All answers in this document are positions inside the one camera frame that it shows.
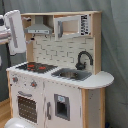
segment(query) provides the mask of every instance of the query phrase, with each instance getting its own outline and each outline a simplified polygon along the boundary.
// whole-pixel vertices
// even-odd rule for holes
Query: tiled backsplash
[[[79,37],[55,41],[53,36],[35,36],[33,48],[35,62],[75,68],[81,51],[86,50],[93,57],[94,39]],[[86,62],[86,70],[93,71],[88,56],[82,55],[81,62]]]

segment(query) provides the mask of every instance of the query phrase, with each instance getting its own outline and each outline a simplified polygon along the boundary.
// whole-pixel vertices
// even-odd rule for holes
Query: knob
[[[13,78],[13,82],[15,82],[15,83],[18,82],[18,78],[17,77],[14,77]]]
[[[37,86],[37,83],[36,83],[35,81],[33,81],[33,82],[31,83],[31,86],[32,86],[32,87],[36,87],[36,86]]]

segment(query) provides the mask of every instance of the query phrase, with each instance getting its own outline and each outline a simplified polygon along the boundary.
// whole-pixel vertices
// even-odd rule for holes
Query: oven door
[[[36,126],[44,128],[43,94],[11,86],[13,117],[19,117]]]

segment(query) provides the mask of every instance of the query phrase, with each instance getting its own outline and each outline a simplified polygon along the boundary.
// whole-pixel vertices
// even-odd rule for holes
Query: stovetop
[[[46,73],[57,66],[48,65],[48,64],[41,64],[41,63],[35,63],[35,62],[29,62],[27,64],[21,65],[19,67],[16,67],[18,69],[27,70],[30,72],[37,72],[37,73]]]

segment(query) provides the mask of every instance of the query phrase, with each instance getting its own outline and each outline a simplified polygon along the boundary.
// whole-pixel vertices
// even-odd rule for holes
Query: door handle
[[[18,93],[22,96],[32,97],[32,94],[26,94],[26,93],[23,93],[22,91],[19,91]]]
[[[48,102],[48,103],[47,103],[47,117],[48,117],[48,120],[51,120],[51,115],[50,115],[50,113],[49,113],[50,107],[51,107],[51,104],[50,104],[50,102]]]
[[[58,37],[60,38],[63,35],[63,23],[58,21],[58,26],[60,27],[60,33],[58,34]]]

